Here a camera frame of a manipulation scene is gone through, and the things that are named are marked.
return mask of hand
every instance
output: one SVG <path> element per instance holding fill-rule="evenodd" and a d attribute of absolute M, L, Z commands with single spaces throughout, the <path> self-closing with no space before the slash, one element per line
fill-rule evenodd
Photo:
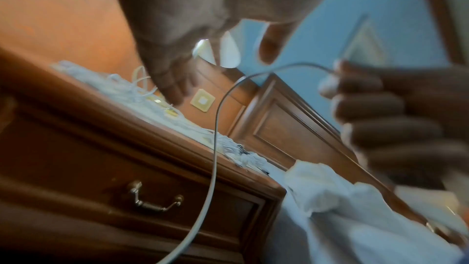
<path fill-rule="evenodd" d="M 259 56 L 272 63 L 321 0 L 119 0 L 137 50 L 156 86 L 174 104 L 197 84 L 192 49 L 242 19 L 269 22 Z"/>
<path fill-rule="evenodd" d="M 385 173 L 469 172 L 469 70 L 340 62 L 320 86 L 361 165 Z"/>

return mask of drawer handle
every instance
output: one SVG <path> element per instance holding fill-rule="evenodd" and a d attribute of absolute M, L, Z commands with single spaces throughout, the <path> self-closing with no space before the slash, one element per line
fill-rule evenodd
<path fill-rule="evenodd" d="M 129 191 L 133 194 L 133 197 L 134 197 L 133 203 L 137 207 L 151 209 L 156 212 L 166 212 L 170 210 L 173 206 L 180 206 L 182 202 L 184 201 L 184 196 L 176 195 L 174 197 L 174 202 L 171 203 L 171 205 L 168 207 L 163 207 L 163 206 L 159 206 L 153 203 L 144 202 L 138 198 L 138 192 L 140 191 L 141 187 L 142 187 L 142 182 L 139 180 L 135 180 L 128 185 Z"/>

